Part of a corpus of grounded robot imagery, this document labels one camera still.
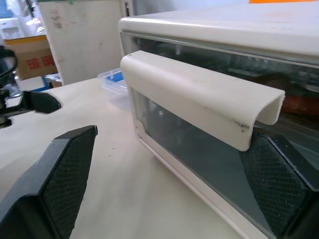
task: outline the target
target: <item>black cable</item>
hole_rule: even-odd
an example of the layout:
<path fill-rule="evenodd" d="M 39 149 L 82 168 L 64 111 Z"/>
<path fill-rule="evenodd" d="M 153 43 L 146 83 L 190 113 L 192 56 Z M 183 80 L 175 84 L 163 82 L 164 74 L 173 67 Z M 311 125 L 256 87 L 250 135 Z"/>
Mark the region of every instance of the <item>black cable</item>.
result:
<path fill-rule="evenodd" d="M 29 11 L 31 18 L 34 19 L 32 3 L 30 2 L 30 0 L 26 0 L 25 3 L 26 3 L 26 6 L 28 8 L 28 11 Z"/>
<path fill-rule="evenodd" d="M 18 59 L 14 53 L 14 51 L 10 50 L 10 49 L 0 49 L 0 59 L 2 58 L 13 58 L 14 59 L 14 63 L 13 66 L 7 70 L 6 72 L 3 72 L 0 74 L 0 80 L 4 77 L 6 77 L 7 75 L 9 75 L 10 73 L 12 73 L 18 66 Z"/>

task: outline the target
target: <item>toaster oven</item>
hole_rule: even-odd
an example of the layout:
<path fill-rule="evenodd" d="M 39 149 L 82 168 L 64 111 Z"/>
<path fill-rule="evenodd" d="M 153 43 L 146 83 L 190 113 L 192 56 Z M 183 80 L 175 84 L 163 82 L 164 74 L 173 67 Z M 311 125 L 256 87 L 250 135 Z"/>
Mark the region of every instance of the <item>toaster oven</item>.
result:
<path fill-rule="evenodd" d="M 319 238 L 319 2 L 120 20 L 135 133 L 244 239 Z"/>

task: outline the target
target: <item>white plastic handle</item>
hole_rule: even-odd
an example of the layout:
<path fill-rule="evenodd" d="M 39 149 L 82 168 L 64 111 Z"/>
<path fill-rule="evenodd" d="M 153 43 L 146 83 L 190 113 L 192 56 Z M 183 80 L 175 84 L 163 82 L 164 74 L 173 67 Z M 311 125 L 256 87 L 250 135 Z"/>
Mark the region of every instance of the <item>white plastic handle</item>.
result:
<path fill-rule="evenodd" d="M 285 91 L 137 51 L 121 69 L 127 84 L 194 126 L 241 151 L 256 120 L 274 124 Z"/>

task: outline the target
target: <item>white panel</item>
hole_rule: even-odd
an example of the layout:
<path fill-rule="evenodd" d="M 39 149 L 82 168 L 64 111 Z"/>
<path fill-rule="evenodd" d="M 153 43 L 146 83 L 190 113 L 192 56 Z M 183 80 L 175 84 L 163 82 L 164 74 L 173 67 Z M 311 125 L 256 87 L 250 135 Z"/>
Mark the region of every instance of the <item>white panel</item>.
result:
<path fill-rule="evenodd" d="M 42 78 L 38 76 L 24 81 L 19 81 L 19 87 L 22 91 L 32 91 L 44 87 L 44 84 L 42 82 Z"/>
<path fill-rule="evenodd" d="M 235 4 L 123 18 L 123 32 L 319 57 L 319 2 Z"/>
<path fill-rule="evenodd" d="M 248 150 L 254 122 L 274 124 L 285 92 L 143 51 L 121 61 L 125 81 L 201 130 Z"/>
<path fill-rule="evenodd" d="M 129 0 L 129 3 L 133 6 L 130 15 L 144 15 L 199 7 L 249 3 L 249 0 Z"/>
<path fill-rule="evenodd" d="M 63 84 L 118 68 L 122 1 L 40 2 L 39 9 Z"/>

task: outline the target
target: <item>table surface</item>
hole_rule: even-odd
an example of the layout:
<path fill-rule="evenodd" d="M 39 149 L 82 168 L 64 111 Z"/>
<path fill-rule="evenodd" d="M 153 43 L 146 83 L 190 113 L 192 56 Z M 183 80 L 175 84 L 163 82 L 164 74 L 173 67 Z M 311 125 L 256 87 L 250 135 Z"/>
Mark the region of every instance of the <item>table surface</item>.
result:
<path fill-rule="evenodd" d="M 98 79 L 50 93 L 62 109 L 19 115 L 0 129 L 0 200 L 52 139 L 96 124 L 99 134 L 71 239 L 241 238 L 137 141 L 130 110 L 112 104 Z"/>

